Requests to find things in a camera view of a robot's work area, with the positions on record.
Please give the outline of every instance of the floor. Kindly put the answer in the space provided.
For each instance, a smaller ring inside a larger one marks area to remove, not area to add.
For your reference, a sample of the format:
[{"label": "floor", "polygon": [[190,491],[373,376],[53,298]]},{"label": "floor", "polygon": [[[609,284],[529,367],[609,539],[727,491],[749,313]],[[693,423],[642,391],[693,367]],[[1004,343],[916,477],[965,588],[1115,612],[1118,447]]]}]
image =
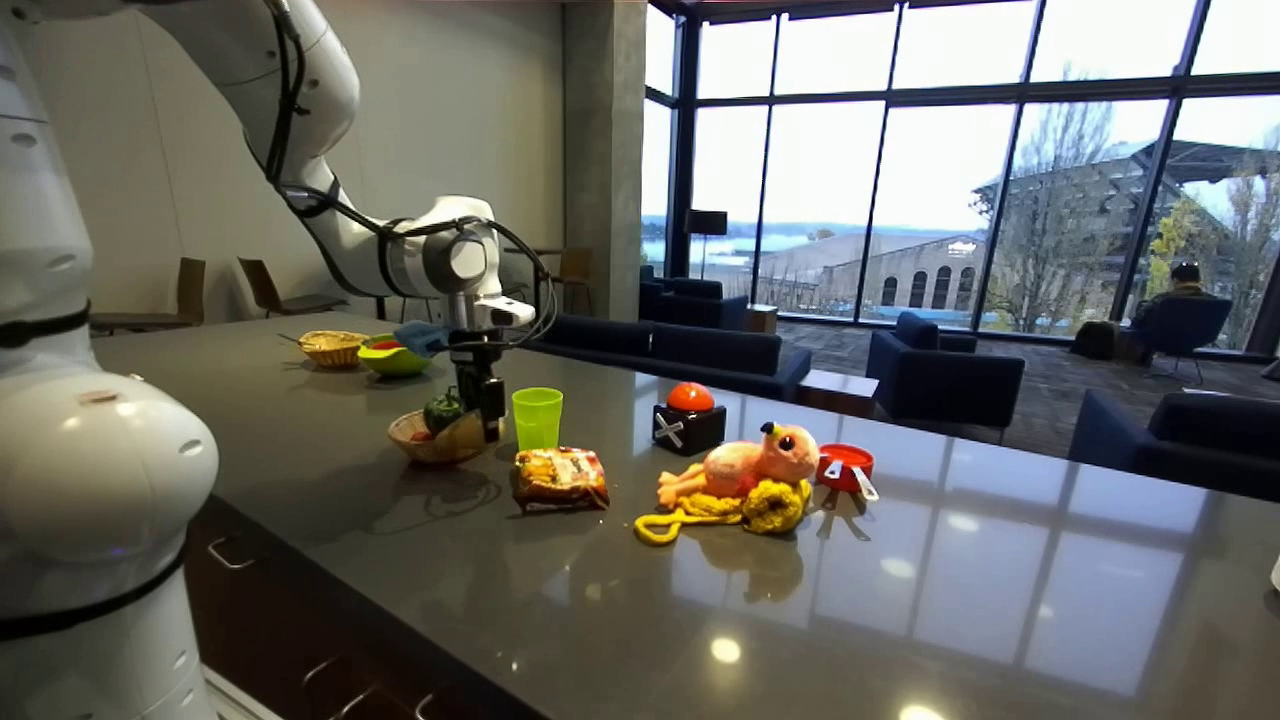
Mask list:
[{"label": "floor", "polygon": [[[774,324],[774,331],[811,347],[816,367],[865,374],[867,365],[867,330]],[[1033,447],[1047,458],[1067,458],[1084,388],[1102,388],[1118,398],[1136,415],[1152,415],[1159,398],[1183,386],[1263,398],[1280,406],[1280,382],[1263,382],[1263,365],[1200,361],[1194,376],[1194,365],[1173,365],[1167,357],[1156,357],[1152,367],[1136,367],[1084,361],[1070,357],[1062,343],[981,340],[981,354],[1024,357],[1024,386],[1004,438],[990,428],[960,428],[960,438]]]}]

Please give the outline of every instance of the person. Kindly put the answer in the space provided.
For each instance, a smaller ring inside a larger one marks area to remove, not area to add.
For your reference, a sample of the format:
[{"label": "person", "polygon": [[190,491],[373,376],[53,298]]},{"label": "person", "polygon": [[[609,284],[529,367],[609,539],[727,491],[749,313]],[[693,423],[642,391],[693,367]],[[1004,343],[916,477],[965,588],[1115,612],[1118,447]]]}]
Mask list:
[{"label": "person", "polygon": [[1167,273],[1167,292],[1143,301],[1131,313],[1129,331],[1118,331],[1118,354],[1136,365],[1152,365],[1152,317],[1159,317],[1165,306],[1180,301],[1180,298],[1204,298],[1200,292],[1200,269],[1194,266],[1173,266]]}]

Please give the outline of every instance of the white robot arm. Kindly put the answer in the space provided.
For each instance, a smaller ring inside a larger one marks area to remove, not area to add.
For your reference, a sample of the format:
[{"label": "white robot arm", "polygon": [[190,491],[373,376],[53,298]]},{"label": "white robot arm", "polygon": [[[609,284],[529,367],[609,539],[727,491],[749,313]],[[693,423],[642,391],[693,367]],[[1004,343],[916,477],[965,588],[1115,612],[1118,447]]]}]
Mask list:
[{"label": "white robot arm", "polygon": [[444,195],[403,222],[347,201],[324,153],[347,133],[361,81],[312,0],[0,0],[5,720],[210,720],[174,568],[214,441],[170,398],[95,365],[92,245],[17,43],[17,25],[121,8],[153,15],[222,91],[347,292],[452,301],[455,382],[488,423],[505,414],[492,365],[555,317],[505,298],[498,260],[529,247],[482,201]]}]

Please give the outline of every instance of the couch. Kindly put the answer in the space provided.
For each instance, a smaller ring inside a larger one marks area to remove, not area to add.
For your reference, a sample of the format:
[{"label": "couch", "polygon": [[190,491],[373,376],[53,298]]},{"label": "couch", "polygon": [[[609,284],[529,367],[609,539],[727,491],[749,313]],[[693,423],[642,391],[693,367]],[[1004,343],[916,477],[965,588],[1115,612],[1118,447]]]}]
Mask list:
[{"label": "couch", "polygon": [[811,367],[811,354],[779,337],[646,320],[555,317],[533,347],[779,402],[797,402]]},{"label": "couch", "polygon": [[1280,502],[1280,406],[1187,388],[1141,420],[1110,391],[1087,388],[1067,458]]},{"label": "couch", "polygon": [[640,320],[739,330],[749,298],[724,298],[717,281],[640,281]]},{"label": "couch", "polygon": [[946,337],[916,313],[870,331],[867,376],[876,376],[876,414],[890,423],[1006,428],[1024,386],[1019,357],[981,357],[970,337]]}]

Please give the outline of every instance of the gray countertop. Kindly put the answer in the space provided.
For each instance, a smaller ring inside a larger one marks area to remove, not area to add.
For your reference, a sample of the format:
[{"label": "gray countertop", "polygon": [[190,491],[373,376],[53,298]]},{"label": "gray countertop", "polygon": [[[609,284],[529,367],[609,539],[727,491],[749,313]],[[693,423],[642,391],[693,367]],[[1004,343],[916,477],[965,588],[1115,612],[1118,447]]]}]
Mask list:
[{"label": "gray countertop", "polygon": [[287,317],[102,337],[218,438],[214,491],[284,543],[549,718],[1273,718],[1280,510],[859,415],[717,391],[727,438],[800,420],[870,447],[879,504],[797,539],[633,519],[664,469],[660,376],[508,354],[508,388],[558,386],[609,511],[520,518],[510,444],[429,472],[387,441],[452,382],[312,374]]}]

